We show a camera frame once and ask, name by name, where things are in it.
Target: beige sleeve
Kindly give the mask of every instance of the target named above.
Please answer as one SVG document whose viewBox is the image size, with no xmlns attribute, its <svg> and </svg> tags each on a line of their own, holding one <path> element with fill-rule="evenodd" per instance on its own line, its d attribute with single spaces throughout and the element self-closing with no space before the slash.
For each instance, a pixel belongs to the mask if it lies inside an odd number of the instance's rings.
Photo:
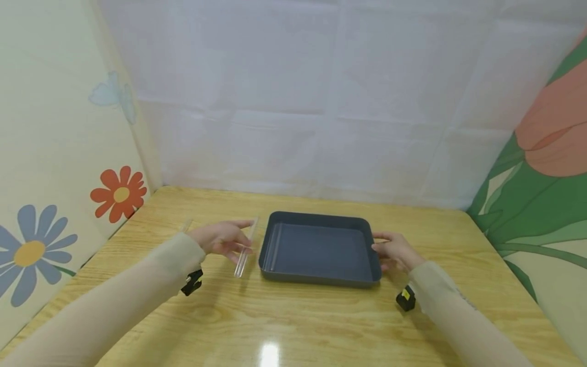
<svg viewBox="0 0 587 367">
<path fill-rule="evenodd" d="M 436 324 L 467 366 L 526 367 L 532 363 L 458 290 L 434 262 L 409 274 L 422 311 Z"/>
<path fill-rule="evenodd" d="M 139 321 L 176 295 L 205 252 L 178 233 L 40 327 L 0 367 L 94 366 Z"/>
</svg>

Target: table surface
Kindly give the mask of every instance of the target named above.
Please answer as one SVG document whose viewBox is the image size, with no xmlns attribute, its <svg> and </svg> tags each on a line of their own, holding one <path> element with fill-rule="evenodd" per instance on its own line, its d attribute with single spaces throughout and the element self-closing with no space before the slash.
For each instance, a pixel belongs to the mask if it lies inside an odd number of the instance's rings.
<svg viewBox="0 0 587 367">
<path fill-rule="evenodd" d="M 259 217 L 254 248 L 273 211 L 367 219 L 403 233 L 536 366 L 581 366 L 471 218 L 457 210 L 160 188 L 0 353 L 0 359 L 65 305 L 122 272 L 193 218 L 192 227 Z M 203 286 L 173 297 L 126 334 L 99 366 L 460 366 L 443 336 L 415 309 L 399 311 L 407 282 L 385 276 L 373 289 L 263 279 L 251 258 L 243 278 L 220 256 L 203 264 Z"/>
</svg>

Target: orange flower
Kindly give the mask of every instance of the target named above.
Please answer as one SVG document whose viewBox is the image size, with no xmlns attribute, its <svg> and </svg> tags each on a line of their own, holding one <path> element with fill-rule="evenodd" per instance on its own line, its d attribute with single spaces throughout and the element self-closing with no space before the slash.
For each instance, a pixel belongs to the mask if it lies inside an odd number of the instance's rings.
<svg viewBox="0 0 587 367">
<path fill-rule="evenodd" d="M 96 218 L 100 218 L 112 208 L 109 220 L 116 223 L 123 213 L 126 218 L 130 218 L 135 208 L 143 206 L 143 196 L 147 193 L 147 188 L 143 187 L 142 173 L 135 172 L 133 177 L 130 177 L 130 167 L 124 166 L 120 169 L 120 180 L 114 170 L 102 172 L 100 179 L 107 188 L 95 188 L 90 193 L 93 201 L 104 203 L 96 209 Z"/>
<path fill-rule="evenodd" d="M 515 135 L 536 171 L 554 177 L 587 172 L 587 60 L 542 90 Z"/>
</svg>

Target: wrist strap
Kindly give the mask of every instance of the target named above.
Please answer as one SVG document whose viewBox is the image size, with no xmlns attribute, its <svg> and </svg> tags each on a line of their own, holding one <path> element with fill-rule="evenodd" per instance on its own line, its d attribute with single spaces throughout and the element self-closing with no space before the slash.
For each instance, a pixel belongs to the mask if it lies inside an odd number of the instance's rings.
<svg viewBox="0 0 587 367">
<path fill-rule="evenodd" d="M 189 296 L 196 289 L 202 286 L 202 275 L 204 272 L 202 269 L 191 272 L 187 275 L 187 284 L 181 289 L 183 294 Z"/>
</svg>

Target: blue flower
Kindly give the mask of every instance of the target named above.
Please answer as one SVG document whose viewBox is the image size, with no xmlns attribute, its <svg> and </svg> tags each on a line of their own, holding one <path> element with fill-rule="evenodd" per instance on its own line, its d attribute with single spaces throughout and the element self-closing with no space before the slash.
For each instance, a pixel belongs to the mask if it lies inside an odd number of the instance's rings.
<svg viewBox="0 0 587 367">
<path fill-rule="evenodd" d="M 35 207 L 23 206 L 18 211 L 18 225 L 24 238 L 23 243 L 0 225 L 0 248 L 6 250 L 0 251 L 0 297 L 22 273 L 11 298 L 14 307 L 25 303 L 35 290 L 37 270 L 51 285 L 61 280 L 61 272 L 48 260 L 66 264 L 72 259 L 70 254 L 59 250 L 77 241 L 77 234 L 57 240 L 68 219 L 62 217 L 53 222 L 56 214 L 57 207 L 49 205 L 42 211 L 36 225 Z"/>
</svg>

